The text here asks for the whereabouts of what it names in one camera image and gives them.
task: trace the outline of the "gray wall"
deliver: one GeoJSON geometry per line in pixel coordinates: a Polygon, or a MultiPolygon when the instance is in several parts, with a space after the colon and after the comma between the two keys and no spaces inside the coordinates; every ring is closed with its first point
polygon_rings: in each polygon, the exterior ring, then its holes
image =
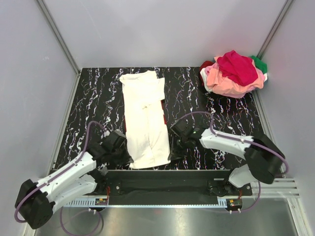
{"type": "Polygon", "coordinates": [[[315,233],[315,1],[295,1],[263,60],[269,80],[259,92],[286,155],[315,233]]]}
{"type": "Polygon", "coordinates": [[[45,0],[80,67],[199,66],[258,53],[285,0],[45,0]]]}
{"type": "Polygon", "coordinates": [[[0,235],[22,182],[47,174],[75,75],[34,0],[0,0],[0,235]]]}

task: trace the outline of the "marble table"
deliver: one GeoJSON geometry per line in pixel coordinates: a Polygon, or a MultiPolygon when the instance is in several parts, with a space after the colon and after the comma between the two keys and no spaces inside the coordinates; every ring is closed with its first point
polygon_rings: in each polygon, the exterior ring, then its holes
{"type": "MultiPolygon", "coordinates": [[[[252,94],[234,99],[206,92],[198,77],[199,67],[84,68],[53,170],[68,163],[82,150],[89,121],[100,122],[108,131],[119,129],[124,132],[124,98],[119,77],[147,70],[155,70],[159,78],[165,78],[164,113],[168,125],[186,113],[207,111],[214,114],[217,130],[237,135],[263,132],[252,94]]],[[[210,123],[209,117],[203,115],[190,116],[188,119],[194,124],[210,123]]],[[[104,133],[98,127],[93,128],[91,140],[99,140],[104,133]]],[[[235,155],[196,147],[189,150],[184,159],[150,169],[231,169],[244,164],[245,161],[235,155]]],[[[107,168],[128,170],[129,166],[107,165],[107,168]]]]}

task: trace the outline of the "clothing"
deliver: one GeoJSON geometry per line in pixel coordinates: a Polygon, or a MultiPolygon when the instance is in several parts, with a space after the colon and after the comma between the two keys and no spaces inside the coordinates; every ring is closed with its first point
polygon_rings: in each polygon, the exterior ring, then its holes
{"type": "Polygon", "coordinates": [[[241,56],[234,50],[225,53],[223,57],[218,57],[216,62],[223,77],[228,77],[241,86],[247,86],[258,78],[252,59],[241,56]]]}
{"type": "Polygon", "coordinates": [[[125,103],[127,150],[133,159],[132,169],[169,163],[167,127],[161,100],[165,98],[165,79],[155,71],[122,75],[125,103]]]}
{"type": "Polygon", "coordinates": [[[212,61],[209,61],[209,60],[206,60],[204,63],[202,63],[202,65],[200,66],[199,68],[199,79],[201,80],[201,84],[202,86],[204,86],[206,83],[204,83],[204,79],[202,78],[202,75],[201,75],[201,70],[206,68],[207,66],[209,65],[213,65],[214,62],[212,61]]]}
{"type": "Polygon", "coordinates": [[[218,63],[215,63],[205,69],[206,74],[208,73],[207,87],[212,89],[212,92],[223,96],[241,98],[255,88],[263,88],[265,77],[259,69],[255,69],[255,71],[258,78],[247,86],[241,86],[228,77],[222,76],[218,63]]]}
{"type": "Polygon", "coordinates": [[[206,68],[203,68],[200,71],[199,76],[201,77],[202,85],[205,87],[206,91],[207,92],[212,92],[212,89],[209,89],[208,86],[207,86],[207,77],[208,77],[208,75],[206,74],[206,68]]]}
{"type": "Polygon", "coordinates": [[[261,70],[263,74],[266,74],[268,72],[266,63],[263,63],[259,58],[255,56],[251,56],[250,58],[254,60],[256,68],[261,70]]]}

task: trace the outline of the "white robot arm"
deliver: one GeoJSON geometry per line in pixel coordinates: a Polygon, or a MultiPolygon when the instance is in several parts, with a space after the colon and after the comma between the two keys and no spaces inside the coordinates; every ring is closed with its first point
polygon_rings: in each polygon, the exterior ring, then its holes
{"type": "Polygon", "coordinates": [[[198,144],[204,148],[229,152],[246,160],[247,164],[232,170],[224,183],[223,188],[227,192],[231,186],[241,188],[257,180],[271,184],[280,173],[284,155],[265,134],[257,137],[238,136],[206,127],[192,127],[184,120],[178,120],[170,129],[178,138],[176,144],[172,141],[170,160],[182,158],[187,148],[194,148],[198,144]]]}
{"type": "Polygon", "coordinates": [[[97,166],[107,162],[116,165],[132,162],[126,149],[126,137],[118,130],[81,154],[47,177],[37,182],[28,179],[21,185],[15,208],[33,229],[44,225],[59,208],[75,198],[104,192],[106,178],[97,166]]]}

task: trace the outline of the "magenta cloth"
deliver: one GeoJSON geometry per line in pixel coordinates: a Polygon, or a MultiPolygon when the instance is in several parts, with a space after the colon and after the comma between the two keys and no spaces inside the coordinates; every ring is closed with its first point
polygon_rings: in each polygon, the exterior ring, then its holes
{"type": "Polygon", "coordinates": [[[217,62],[222,76],[228,77],[241,86],[247,86],[258,78],[252,59],[241,56],[234,50],[219,57],[217,62]]]}

